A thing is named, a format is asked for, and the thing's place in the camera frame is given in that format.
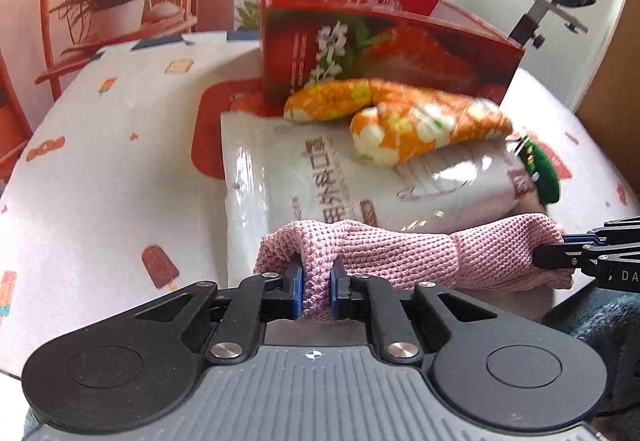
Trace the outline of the white mask plastic bag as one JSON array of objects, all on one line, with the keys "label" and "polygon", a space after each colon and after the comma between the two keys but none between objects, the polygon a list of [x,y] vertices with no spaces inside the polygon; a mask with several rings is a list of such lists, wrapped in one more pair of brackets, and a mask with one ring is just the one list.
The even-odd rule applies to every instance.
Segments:
[{"label": "white mask plastic bag", "polygon": [[513,142],[466,142],[378,167],[355,155],[345,123],[233,112],[220,126],[231,283],[253,271],[262,238],[294,220],[451,233],[540,206]]}]

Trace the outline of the red strawberry cardboard box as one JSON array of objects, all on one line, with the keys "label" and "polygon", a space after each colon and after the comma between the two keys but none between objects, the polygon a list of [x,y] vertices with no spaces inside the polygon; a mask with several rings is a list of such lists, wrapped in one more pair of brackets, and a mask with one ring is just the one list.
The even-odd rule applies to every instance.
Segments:
[{"label": "red strawberry cardboard box", "polygon": [[372,78],[499,103],[523,47],[444,0],[262,0],[262,89]]}]

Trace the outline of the orange floral rolled towel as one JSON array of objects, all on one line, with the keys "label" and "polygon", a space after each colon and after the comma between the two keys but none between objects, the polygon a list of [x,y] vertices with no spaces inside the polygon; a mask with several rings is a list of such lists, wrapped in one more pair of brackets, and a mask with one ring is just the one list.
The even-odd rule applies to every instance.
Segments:
[{"label": "orange floral rolled towel", "polygon": [[504,139],[513,125],[494,102],[380,79],[308,85],[286,100],[295,123],[349,120],[356,155],[395,167],[451,144]]}]

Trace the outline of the white patterned table cloth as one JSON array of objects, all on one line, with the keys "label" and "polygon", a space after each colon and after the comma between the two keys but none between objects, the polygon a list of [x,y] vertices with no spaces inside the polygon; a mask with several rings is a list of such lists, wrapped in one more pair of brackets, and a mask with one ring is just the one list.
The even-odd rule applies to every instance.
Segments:
[{"label": "white patterned table cloth", "polygon": [[[1,367],[47,341],[207,279],[228,280],[220,119],[282,118],[256,42],[115,47],[88,64],[30,139],[1,198]],[[564,233],[638,214],[639,200],[575,115],[517,72],[496,104],[560,179],[543,214]],[[345,123],[335,120],[326,123]]]}]

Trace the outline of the green felt zongzi toy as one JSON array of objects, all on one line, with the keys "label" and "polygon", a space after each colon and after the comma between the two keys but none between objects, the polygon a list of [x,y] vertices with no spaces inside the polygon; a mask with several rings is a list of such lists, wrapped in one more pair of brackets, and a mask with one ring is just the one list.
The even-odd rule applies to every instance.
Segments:
[{"label": "green felt zongzi toy", "polygon": [[560,200],[560,179],[542,147],[529,136],[521,136],[515,154],[535,184],[540,204],[548,206],[557,203]]}]

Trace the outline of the pink knitted cloth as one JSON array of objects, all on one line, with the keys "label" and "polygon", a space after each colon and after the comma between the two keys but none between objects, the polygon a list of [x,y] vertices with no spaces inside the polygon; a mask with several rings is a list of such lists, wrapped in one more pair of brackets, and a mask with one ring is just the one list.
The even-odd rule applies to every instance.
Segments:
[{"label": "pink knitted cloth", "polygon": [[262,238],[254,271],[283,273],[302,259],[302,317],[329,317],[329,278],[340,259],[350,275],[387,279],[410,291],[420,282],[454,289],[528,291],[547,285],[569,289],[572,269],[542,270],[533,251],[561,244],[560,229],[543,214],[521,214],[451,234],[394,232],[355,220],[291,222]]}]

